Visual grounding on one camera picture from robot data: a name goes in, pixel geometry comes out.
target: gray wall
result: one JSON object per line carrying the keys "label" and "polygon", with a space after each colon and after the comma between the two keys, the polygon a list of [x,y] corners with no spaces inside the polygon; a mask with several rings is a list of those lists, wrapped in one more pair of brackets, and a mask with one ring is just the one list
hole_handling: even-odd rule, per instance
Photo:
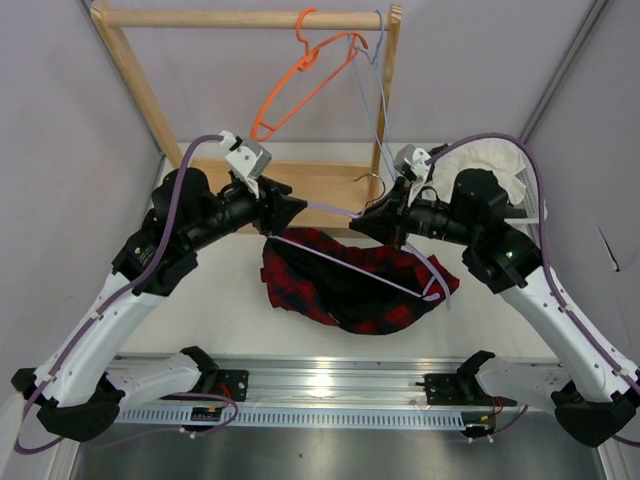
{"label": "gray wall", "polygon": [[[585,312],[640,362],[640,2],[612,0],[535,132],[554,264]],[[603,236],[620,271],[614,272]],[[640,440],[640,418],[624,434]],[[640,478],[640,454],[628,450]]]}
{"label": "gray wall", "polygon": [[[517,134],[592,0],[404,0],[390,105],[392,139],[444,141]],[[389,0],[322,0],[324,10],[388,10]],[[308,0],[113,0],[114,6],[302,10]],[[312,43],[333,32],[308,32]],[[262,102],[301,56],[293,31],[128,29],[178,138],[248,132]],[[377,38],[368,34],[371,44]],[[346,41],[298,74],[273,105],[277,121],[343,61]],[[371,102],[377,83],[366,62]],[[368,141],[351,69],[336,77],[275,141]]]}
{"label": "gray wall", "polygon": [[[159,155],[74,0],[2,2],[0,65],[2,403],[95,298]],[[12,458],[4,478],[41,478],[46,460]]]}

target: orange hanger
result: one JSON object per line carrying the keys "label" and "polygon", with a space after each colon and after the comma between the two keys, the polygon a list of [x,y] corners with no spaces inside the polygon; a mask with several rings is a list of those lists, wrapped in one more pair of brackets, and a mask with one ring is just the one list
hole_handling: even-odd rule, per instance
{"label": "orange hanger", "polygon": [[[260,108],[260,111],[258,112],[258,115],[256,116],[256,119],[253,122],[253,126],[251,127],[251,138],[255,141],[263,142],[265,140],[268,140],[269,137],[271,137],[271,135],[273,135],[282,125],[284,125],[293,115],[295,115],[298,110],[300,110],[309,100],[311,100],[320,90],[322,90],[327,83],[329,83],[338,73],[340,73],[347,65],[349,65],[349,63],[351,63],[351,61],[360,52],[360,50],[356,46],[357,44],[356,40],[360,40],[361,45],[365,49],[369,48],[369,46],[367,45],[367,40],[362,35],[360,35],[358,32],[355,32],[355,31],[348,31],[348,32],[337,33],[332,37],[329,37],[325,41],[319,43],[313,49],[309,49],[309,40],[307,40],[302,36],[302,34],[300,33],[300,29],[302,27],[302,21],[304,20],[304,17],[306,17],[307,14],[315,11],[316,9],[314,7],[305,8],[300,13],[300,16],[298,17],[298,21],[296,22],[296,38],[298,39],[298,41],[304,44],[304,55],[302,56],[302,58],[300,58],[300,60],[298,60],[298,62],[293,67],[291,67],[291,69],[285,74],[285,76],[282,77],[282,79],[278,82],[278,84],[275,86],[273,91],[269,94],[269,96],[265,100],[264,104],[262,105],[262,108]],[[291,77],[293,77],[293,75],[296,72],[306,72],[307,70],[309,70],[313,66],[313,64],[316,63],[316,60],[318,60],[318,55],[320,54],[320,50],[322,50],[324,47],[326,47],[330,43],[333,43],[334,41],[340,38],[343,38],[349,35],[351,35],[352,37],[351,37],[351,43],[349,45],[349,50],[347,52],[347,58],[345,59],[345,61],[331,75],[329,75],[320,85],[314,88],[309,95],[307,95],[298,105],[296,105],[293,108],[293,110],[287,113],[284,116],[284,118],[280,120],[277,124],[270,125],[265,123],[263,120],[265,114],[267,113],[267,111],[269,110],[269,107],[271,107],[271,104],[280,93],[280,90],[282,90],[282,88],[287,84],[287,82],[291,79]],[[258,131],[260,130],[260,127],[264,127],[268,130],[268,132],[261,137],[258,136]]]}

